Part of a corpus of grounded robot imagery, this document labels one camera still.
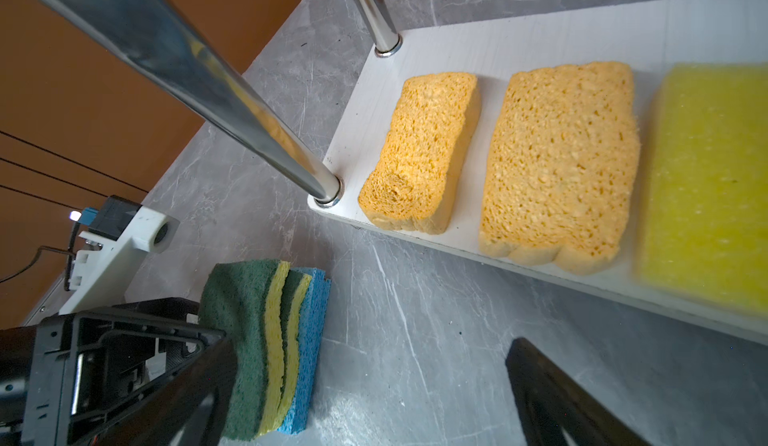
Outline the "green scrub sponge top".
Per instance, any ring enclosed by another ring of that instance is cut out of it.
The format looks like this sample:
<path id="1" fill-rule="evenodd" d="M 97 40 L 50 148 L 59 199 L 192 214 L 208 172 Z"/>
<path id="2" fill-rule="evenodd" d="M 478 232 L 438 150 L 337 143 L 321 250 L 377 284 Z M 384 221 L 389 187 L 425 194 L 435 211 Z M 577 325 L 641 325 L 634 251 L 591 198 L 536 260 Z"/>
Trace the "green scrub sponge top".
<path id="1" fill-rule="evenodd" d="M 285 359 L 280 320 L 290 263 L 262 259 L 216 265 L 202 292 L 199 324 L 233 342 L 238 373 L 223 435 L 249 441 L 269 432 L 282 398 Z"/>

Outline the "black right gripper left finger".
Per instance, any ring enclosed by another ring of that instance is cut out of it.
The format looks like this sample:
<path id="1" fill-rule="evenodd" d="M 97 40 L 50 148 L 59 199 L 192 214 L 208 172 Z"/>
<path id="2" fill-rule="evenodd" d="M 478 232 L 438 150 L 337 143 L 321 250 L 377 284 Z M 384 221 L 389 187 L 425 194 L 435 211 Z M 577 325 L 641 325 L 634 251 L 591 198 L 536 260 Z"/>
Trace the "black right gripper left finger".
<path id="1" fill-rule="evenodd" d="M 110 427 L 98 445 L 217 445 L 237 376 L 229 339 L 207 348 L 175 379 L 127 418 Z"/>

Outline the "orange cellulose sponge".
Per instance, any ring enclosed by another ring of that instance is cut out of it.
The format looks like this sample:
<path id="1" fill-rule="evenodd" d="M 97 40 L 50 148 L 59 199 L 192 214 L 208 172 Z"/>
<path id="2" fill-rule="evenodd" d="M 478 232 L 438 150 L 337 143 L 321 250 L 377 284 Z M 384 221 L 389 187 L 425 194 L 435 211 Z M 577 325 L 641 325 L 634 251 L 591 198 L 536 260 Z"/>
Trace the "orange cellulose sponge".
<path id="1" fill-rule="evenodd" d="M 634 78 L 622 62 L 514 74 L 488 151 L 479 250 L 575 275 L 620 250 L 640 158 Z"/>
<path id="2" fill-rule="evenodd" d="M 482 110 L 479 78 L 466 72 L 404 82 L 379 160 L 358 195 L 383 230 L 444 233 Z"/>

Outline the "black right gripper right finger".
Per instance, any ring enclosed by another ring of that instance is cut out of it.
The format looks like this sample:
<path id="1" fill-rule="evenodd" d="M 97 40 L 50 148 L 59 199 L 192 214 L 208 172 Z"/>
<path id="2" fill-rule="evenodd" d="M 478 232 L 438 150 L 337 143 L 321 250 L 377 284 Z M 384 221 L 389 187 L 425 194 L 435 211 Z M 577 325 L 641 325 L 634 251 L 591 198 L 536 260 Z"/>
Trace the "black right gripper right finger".
<path id="1" fill-rule="evenodd" d="M 505 360 L 529 445 L 645 445 L 529 340 L 512 341 Z"/>

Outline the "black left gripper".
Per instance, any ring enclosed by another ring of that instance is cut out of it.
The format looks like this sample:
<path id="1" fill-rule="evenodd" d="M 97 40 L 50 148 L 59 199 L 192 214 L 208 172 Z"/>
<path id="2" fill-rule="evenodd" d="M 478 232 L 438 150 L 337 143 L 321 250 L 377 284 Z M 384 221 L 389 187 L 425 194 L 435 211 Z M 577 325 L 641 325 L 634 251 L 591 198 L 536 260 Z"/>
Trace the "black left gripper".
<path id="1" fill-rule="evenodd" d="M 221 330 L 182 321 L 199 314 L 199 303 L 186 298 L 116 308 L 124 310 L 1 331 L 1 425 L 20 422 L 21 444 L 98 445 L 101 434 L 225 339 Z"/>

